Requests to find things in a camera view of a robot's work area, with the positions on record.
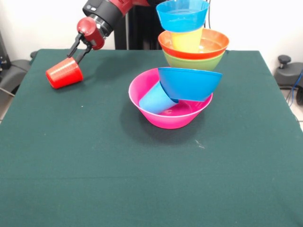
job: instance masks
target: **red cup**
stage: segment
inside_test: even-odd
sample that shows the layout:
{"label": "red cup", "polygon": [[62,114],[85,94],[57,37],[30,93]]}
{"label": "red cup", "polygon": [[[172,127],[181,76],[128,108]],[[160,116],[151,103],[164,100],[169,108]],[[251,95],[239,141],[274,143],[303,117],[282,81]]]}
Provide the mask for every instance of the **red cup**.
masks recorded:
{"label": "red cup", "polygon": [[66,58],[46,71],[51,86],[55,89],[83,81],[79,65],[73,58]]}

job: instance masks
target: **bowl rim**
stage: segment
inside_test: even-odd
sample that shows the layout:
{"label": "bowl rim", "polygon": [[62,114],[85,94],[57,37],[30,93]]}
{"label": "bowl rim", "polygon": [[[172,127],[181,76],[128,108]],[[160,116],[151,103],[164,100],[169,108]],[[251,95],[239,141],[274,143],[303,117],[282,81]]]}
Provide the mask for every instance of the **bowl rim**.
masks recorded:
{"label": "bowl rim", "polygon": [[217,58],[220,58],[224,55],[225,52],[222,52],[221,54],[215,56],[215,57],[212,57],[212,58],[205,58],[205,59],[185,59],[185,58],[178,58],[178,57],[175,57],[175,56],[172,56],[171,54],[167,53],[165,50],[163,50],[164,54],[168,55],[169,57],[177,60],[177,61],[186,61],[186,62],[207,62],[207,61],[213,61]]}
{"label": "bowl rim", "polygon": [[180,115],[180,116],[164,116],[164,115],[155,114],[155,113],[151,113],[151,112],[149,112],[149,111],[146,111],[146,110],[142,109],[139,105],[137,105],[137,104],[134,102],[134,100],[132,99],[132,96],[131,96],[131,94],[130,94],[130,90],[131,90],[131,88],[132,88],[132,86],[133,86],[133,84],[134,84],[135,79],[136,79],[137,77],[141,76],[143,73],[146,73],[146,72],[148,72],[148,71],[150,71],[150,70],[146,70],[146,71],[140,73],[139,75],[137,75],[137,76],[132,80],[132,82],[130,83],[130,85],[129,85],[129,87],[128,87],[128,96],[129,96],[130,100],[132,101],[132,103],[133,103],[140,111],[143,111],[143,112],[145,112],[145,113],[149,113],[149,114],[151,114],[151,115],[158,116],[158,117],[167,117],[167,118],[186,117],[186,116],[191,116],[191,115],[194,115],[194,114],[197,114],[197,113],[201,112],[202,110],[204,110],[205,108],[207,108],[207,107],[209,106],[209,104],[210,104],[210,103],[212,102],[212,100],[213,100],[214,93],[212,92],[212,93],[210,94],[210,96],[207,97],[206,100],[205,100],[205,102],[206,102],[207,100],[208,100],[208,102],[207,102],[206,105],[204,105],[201,109],[199,109],[199,110],[197,110],[197,111],[195,111],[195,112],[192,112],[192,113],[189,113],[189,114],[185,114],[185,115]]}
{"label": "bowl rim", "polygon": [[[160,4],[158,4],[156,6],[156,10],[157,12],[161,13],[161,14],[166,14],[166,15],[175,15],[174,13],[168,13],[168,12],[164,12],[164,11],[161,11],[159,10],[160,7],[162,7],[163,5],[165,4],[170,4],[170,3],[173,3],[173,2],[177,2],[176,0],[168,0],[168,1],[164,1],[164,2],[161,2]],[[197,14],[197,13],[201,13],[201,12],[204,12],[205,10],[208,11],[209,9],[209,3],[205,0],[201,0],[201,2],[203,2],[203,9],[200,9],[199,11],[196,11],[196,12],[188,12],[188,13],[183,13],[184,15],[190,15],[190,14]]]}
{"label": "bowl rim", "polygon": [[228,41],[227,44],[226,44],[224,47],[222,47],[221,49],[218,49],[218,50],[215,50],[215,51],[209,51],[209,52],[206,52],[206,53],[188,53],[188,52],[178,51],[178,50],[169,48],[167,45],[165,45],[163,42],[160,41],[160,36],[161,36],[161,35],[163,35],[164,33],[170,33],[170,31],[166,31],[166,30],[163,31],[163,32],[161,32],[161,33],[158,35],[158,42],[160,43],[161,46],[164,46],[165,48],[167,48],[167,49],[169,49],[169,50],[173,50],[173,51],[176,51],[176,52],[182,53],[182,54],[190,54],[190,55],[204,55],[204,54],[209,54],[209,53],[215,53],[215,52],[222,51],[222,50],[224,50],[224,49],[226,49],[226,48],[228,47],[228,45],[229,45],[229,43],[230,43],[230,40],[229,40],[229,38],[227,37],[227,35],[223,34],[222,32],[219,32],[219,31],[217,31],[217,30],[213,30],[213,29],[209,29],[209,28],[203,28],[203,30],[214,31],[214,32],[217,32],[217,33],[223,35],[224,37],[227,38],[227,41]]}
{"label": "bowl rim", "polygon": [[162,70],[164,70],[164,71],[181,71],[181,72],[184,72],[184,71],[189,71],[189,72],[193,72],[193,71],[195,71],[195,72],[197,72],[197,73],[199,73],[199,72],[202,72],[202,73],[204,73],[204,74],[209,74],[209,75],[211,75],[211,76],[220,76],[220,77],[222,77],[223,76],[223,73],[220,73],[220,72],[214,72],[214,71],[207,71],[207,70],[196,70],[196,69],[187,69],[187,68],[176,68],[176,67],[158,67],[157,68],[158,69],[158,71],[160,70],[160,71],[162,71]]}

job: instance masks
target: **plastic cup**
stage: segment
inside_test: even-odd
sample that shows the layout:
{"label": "plastic cup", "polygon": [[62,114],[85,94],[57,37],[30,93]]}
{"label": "plastic cup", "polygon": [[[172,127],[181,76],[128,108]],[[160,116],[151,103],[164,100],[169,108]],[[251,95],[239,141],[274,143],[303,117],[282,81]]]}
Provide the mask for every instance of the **plastic cup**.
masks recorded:
{"label": "plastic cup", "polygon": [[157,5],[156,10],[164,30],[191,32],[203,26],[208,8],[205,0],[169,0]]}
{"label": "plastic cup", "polygon": [[46,71],[51,86],[55,89],[83,81],[79,65],[73,58],[66,58]]}
{"label": "plastic cup", "polygon": [[203,27],[192,32],[172,32],[171,40],[175,50],[187,53],[199,53]]}
{"label": "plastic cup", "polygon": [[170,99],[160,82],[156,83],[139,101],[139,106],[150,113],[160,114],[178,104],[178,100]]}

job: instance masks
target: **pink bowl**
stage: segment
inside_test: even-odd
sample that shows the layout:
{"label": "pink bowl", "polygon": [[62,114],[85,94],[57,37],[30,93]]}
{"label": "pink bowl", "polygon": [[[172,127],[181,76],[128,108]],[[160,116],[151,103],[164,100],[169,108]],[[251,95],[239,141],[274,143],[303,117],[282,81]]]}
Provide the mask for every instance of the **pink bowl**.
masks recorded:
{"label": "pink bowl", "polygon": [[158,68],[147,70],[133,79],[128,95],[146,119],[159,128],[177,129],[186,126],[210,104],[213,98],[211,94],[204,102],[180,100],[177,105],[160,114],[150,113],[139,106],[139,101],[158,81]]}

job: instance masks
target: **white wall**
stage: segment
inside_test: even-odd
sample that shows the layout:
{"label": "white wall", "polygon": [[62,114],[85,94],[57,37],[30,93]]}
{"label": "white wall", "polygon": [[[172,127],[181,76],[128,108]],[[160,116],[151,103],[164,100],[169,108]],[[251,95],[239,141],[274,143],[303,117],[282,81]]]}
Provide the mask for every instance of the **white wall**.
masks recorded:
{"label": "white wall", "polygon": [[230,50],[259,50],[273,72],[278,55],[303,61],[302,0],[212,0],[211,28],[230,39]]}
{"label": "white wall", "polygon": [[[77,23],[85,17],[82,8],[86,2],[0,0],[0,31],[11,60],[30,59],[30,53],[40,48],[71,48],[78,34]],[[114,48],[112,33],[103,49]]]}
{"label": "white wall", "polygon": [[[0,30],[11,59],[28,59],[40,48],[70,48],[85,3],[0,0]],[[211,27],[228,35],[230,50],[260,50],[273,71],[280,54],[303,61],[302,9],[302,0],[212,0]],[[112,34],[104,49],[114,48]]]}

